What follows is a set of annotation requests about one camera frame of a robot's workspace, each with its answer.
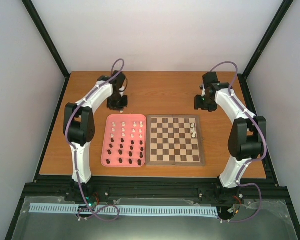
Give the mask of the white queen piece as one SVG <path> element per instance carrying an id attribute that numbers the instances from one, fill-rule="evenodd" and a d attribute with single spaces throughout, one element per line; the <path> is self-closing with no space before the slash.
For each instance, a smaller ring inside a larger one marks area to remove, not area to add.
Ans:
<path id="1" fill-rule="evenodd" d="M 196 132 L 193 132 L 191 136 L 192 136 L 192 138 L 196 138 L 197 133 L 196 133 Z"/>

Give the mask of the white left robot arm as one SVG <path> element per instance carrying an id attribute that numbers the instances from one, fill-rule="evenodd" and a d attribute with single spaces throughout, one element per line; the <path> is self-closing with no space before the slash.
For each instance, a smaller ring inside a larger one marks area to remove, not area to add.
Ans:
<path id="1" fill-rule="evenodd" d="M 86 184 L 92 177 L 90 145 L 96 132 L 94 114 L 104 102 L 114 111 L 123 111 L 128 106 L 125 81 L 125 74 L 115 70 L 111 76 L 101 76 L 82 99 L 65 106 L 63 133 L 72 154 L 72 179 L 81 183 L 76 195 L 82 201 L 89 201 L 94 195 L 94 188 Z"/>

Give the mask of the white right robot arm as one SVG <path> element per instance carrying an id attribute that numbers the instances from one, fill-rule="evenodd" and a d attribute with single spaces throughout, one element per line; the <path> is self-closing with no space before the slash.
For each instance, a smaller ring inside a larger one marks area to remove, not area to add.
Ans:
<path id="1" fill-rule="evenodd" d="M 248 110 L 230 84 L 218 80 L 216 72 L 204 74 L 202 81 L 202 94 L 194 97 L 194 109 L 214 112 L 220 107 L 232 123 L 227 144 L 230 157 L 219 182 L 221 189 L 236 188 L 248 166 L 267 155 L 267 121 Z"/>

